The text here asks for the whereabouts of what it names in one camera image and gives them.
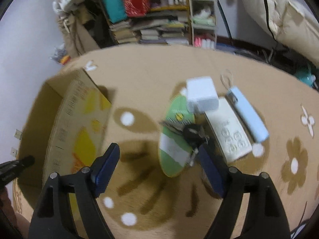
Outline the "person's left hand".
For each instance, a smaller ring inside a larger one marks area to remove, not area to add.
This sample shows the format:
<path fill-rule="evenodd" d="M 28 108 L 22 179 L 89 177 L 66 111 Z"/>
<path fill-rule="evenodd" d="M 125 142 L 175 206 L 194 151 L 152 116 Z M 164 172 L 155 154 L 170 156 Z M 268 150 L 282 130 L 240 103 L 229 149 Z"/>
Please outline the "person's left hand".
<path fill-rule="evenodd" d="M 14 211 L 6 187 L 1 189 L 1 210 L 8 220 L 17 228 L 23 238 L 28 238 L 30 222 L 20 213 Z"/>

